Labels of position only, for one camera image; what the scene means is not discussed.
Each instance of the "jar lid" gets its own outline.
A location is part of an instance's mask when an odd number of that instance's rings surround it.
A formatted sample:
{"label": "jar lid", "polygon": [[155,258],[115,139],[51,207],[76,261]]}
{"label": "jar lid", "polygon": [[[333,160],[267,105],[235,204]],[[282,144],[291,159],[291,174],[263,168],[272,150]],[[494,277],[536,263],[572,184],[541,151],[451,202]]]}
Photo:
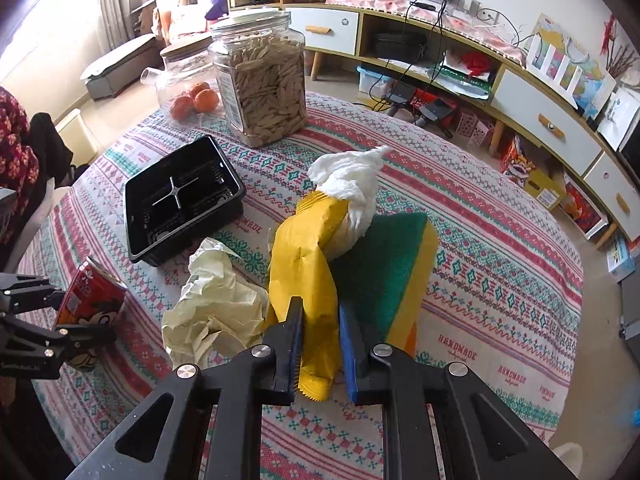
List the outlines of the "jar lid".
{"label": "jar lid", "polygon": [[213,38],[208,32],[196,34],[165,47],[160,51],[160,56],[168,61],[180,61],[206,50],[212,42]]}
{"label": "jar lid", "polygon": [[267,10],[265,12],[248,12],[246,14],[236,14],[215,23],[209,30],[213,37],[223,36],[236,30],[250,26],[253,28],[274,25],[277,22],[289,23],[291,13],[288,10]]}

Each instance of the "black pants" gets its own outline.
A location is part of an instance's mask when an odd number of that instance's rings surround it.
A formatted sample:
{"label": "black pants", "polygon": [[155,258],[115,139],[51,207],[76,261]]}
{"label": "black pants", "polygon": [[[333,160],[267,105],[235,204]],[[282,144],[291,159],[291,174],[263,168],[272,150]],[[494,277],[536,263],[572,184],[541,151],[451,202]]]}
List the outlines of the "black pants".
{"label": "black pants", "polygon": [[54,178],[56,187],[58,187],[67,176],[71,159],[74,156],[56,131],[49,114],[39,113],[31,118],[29,135],[22,143],[25,146],[31,146],[38,159],[40,172],[33,186],[29,203],[15,225],[14,237],[0,249],[0,272],[4,269],[22,229],[42,203],[47,192],[47,180]]}

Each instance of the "crumpled yellow wrapper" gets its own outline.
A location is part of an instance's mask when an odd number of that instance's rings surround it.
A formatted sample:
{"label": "crumpled yellow wrapper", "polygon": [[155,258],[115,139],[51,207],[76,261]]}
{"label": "crumpled yellow wrapper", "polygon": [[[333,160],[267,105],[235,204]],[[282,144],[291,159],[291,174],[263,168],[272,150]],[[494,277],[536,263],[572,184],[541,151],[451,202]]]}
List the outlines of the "crumpled yellow wrapper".
{"label": "crumpled yellow wrapper", "polygon": [[185,363],[206,368],[211,350],[232,357],[260,341],[269,296],[236,274],[230,254],[238,256],[222,242],[205,238],[189,258],[191,275],[161,323],[162,343],[174,368]]}
{"label": "crumpled yellow wrapper", "polygon": [[338,295],[322,248],[333,238],[349,202],[313,191],[295,215],[278,227],[271,250],[269,298],[278,321],[287,317],[292,296],[303,300],[305,322],[299,389],[313,400],[329,397],[340,368]]}

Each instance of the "metal bolt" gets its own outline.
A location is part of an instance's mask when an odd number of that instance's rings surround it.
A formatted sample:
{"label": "metal bolt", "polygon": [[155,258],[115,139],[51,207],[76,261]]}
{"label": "metal bolt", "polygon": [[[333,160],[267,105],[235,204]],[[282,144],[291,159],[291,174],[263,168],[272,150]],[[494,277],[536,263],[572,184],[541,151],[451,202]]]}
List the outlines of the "metal bolt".
{"label": "metal bolt", "polygon": [[254,357],[267,357],[271,353],[271,348],[267,345],[256,345],[251,348],[251,355]]}
{"label": "metal bolt", "polygon": [[182,365],[180,368],[178,368],[178,371],[176,373],[178,374],[178,377],[180,377],[181,379],[190,379],[196,374],[196,372],[197,372],[197,369],[195,366]]}
{"label": "metal bolt", "polygon": [[394,350],[391,348],[391,346],[385,345],[384,343],[375,345],[373,347],[373,353],[378,357],[389,357],[393,352]]}
{"label": "metal bolt", "polygon": [[464,377],[468,374],[469,368],[466,367],[463,363],[451,363],[449,365],[449,373],[451,375],[455,375],[456,377]]}

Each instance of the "jar of sunflower seeds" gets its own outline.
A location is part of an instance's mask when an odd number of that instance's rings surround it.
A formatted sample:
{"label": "jar of sunflower seeds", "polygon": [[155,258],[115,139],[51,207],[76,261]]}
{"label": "jar of sunflower seeds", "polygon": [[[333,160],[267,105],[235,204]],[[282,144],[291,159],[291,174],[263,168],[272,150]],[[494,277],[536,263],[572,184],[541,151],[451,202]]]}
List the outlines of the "jar of sunflower seeds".
{"label": "jar of sunflower seeds", "polygon": [[241,14],[218,22],[209,47],[229,128],[256,148],[306,121],[305,37],[289,12]]}

